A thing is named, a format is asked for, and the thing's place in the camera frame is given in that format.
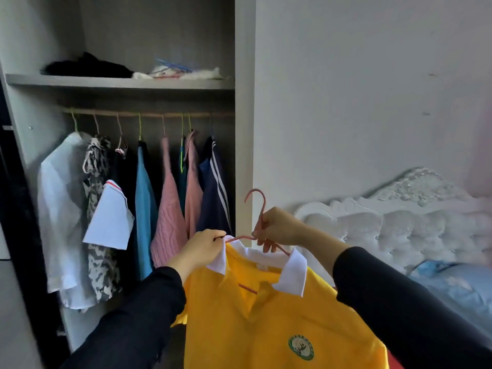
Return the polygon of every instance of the headboard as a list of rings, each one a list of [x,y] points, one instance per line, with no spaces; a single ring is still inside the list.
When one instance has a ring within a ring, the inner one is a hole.
[[[294,216],[402,273],[424,260],[492,266],[492,199],[473,198],[428,168],[415,168],[370,198],[303,204]],[[333,279],[304,248],[318,275]]]

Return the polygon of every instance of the black and white patterned dress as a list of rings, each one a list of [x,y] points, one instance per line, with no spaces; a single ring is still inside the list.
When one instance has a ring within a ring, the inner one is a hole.
[[[109,177],[110,141],[106,136],[95,136],[87,148],[83,170],[86,174],[84,191],[89,200],[87,219],[90,223],[104,184]],[[89,278],[98,302],[105,302],[120,291],[120,270],[116,265],[116,251],[89,244]]]

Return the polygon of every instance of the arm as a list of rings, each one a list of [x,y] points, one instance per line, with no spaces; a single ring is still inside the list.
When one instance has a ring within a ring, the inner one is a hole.
[[[337,300],[357,311],[405,369],[492,367],[492,342],[422,285],[278,208],[262,222],[264,229],[253,233],[259,244],[270,239],[307,248],[333,277]]]
[[[196,233],[167,266],[153,271],[116,310],[103,316],[61,369],[152,368],[169,341],[170,326],[186,303],[182,283],[210,263],[225,232]]]

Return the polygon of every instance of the yellow shirt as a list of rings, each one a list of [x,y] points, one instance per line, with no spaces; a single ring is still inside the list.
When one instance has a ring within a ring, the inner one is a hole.
[[[228,243],[185,291],[176,319],[188,320],[185,369],[388,367],[383,343],[297,250],[287,257]]]

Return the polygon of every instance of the embroidered logo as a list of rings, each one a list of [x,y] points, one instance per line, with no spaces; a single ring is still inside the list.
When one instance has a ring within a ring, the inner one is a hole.
[[[303,335],[291,336],[289,339],[289,348],[303,360],[309,361],[314,357],[311,342]]]

